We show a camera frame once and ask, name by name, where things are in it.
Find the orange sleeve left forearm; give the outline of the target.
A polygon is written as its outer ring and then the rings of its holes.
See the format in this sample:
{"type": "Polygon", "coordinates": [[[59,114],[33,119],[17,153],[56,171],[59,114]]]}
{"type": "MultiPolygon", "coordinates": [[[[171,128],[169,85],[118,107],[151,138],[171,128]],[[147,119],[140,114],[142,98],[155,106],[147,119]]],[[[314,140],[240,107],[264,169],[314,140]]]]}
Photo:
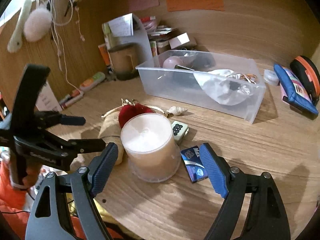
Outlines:
{"type": "MultiPolygon", "coordinates": [[[[25,231],[29,218],[29,213],[22,211],[25,204],[26,191],[16,190],[10,182],[9,162],[1,162],[1,212],[5,220],[20,239],[25,239],[25,231]]],[[[85,239],[85,234],[81,228],[78,218],[71,217],[72,224],[77,237],[85,239]]],[[[113,239],[124,239],[119,233],[111,228],[107,228],[113,239]]]]}

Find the left hand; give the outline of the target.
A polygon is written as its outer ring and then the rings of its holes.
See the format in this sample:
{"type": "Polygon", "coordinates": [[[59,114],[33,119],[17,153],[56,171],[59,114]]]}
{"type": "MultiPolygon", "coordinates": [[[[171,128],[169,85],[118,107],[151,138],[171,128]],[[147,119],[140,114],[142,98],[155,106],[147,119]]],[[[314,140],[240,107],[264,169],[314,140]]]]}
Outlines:
{"type": "Polygon", "coordinates": [[[39,174],[41,173],[41,163],[29,163],[26,169],[27,175],[23,178],[23,185],[27,188],[34,186],[38,180],[39,174]]]}

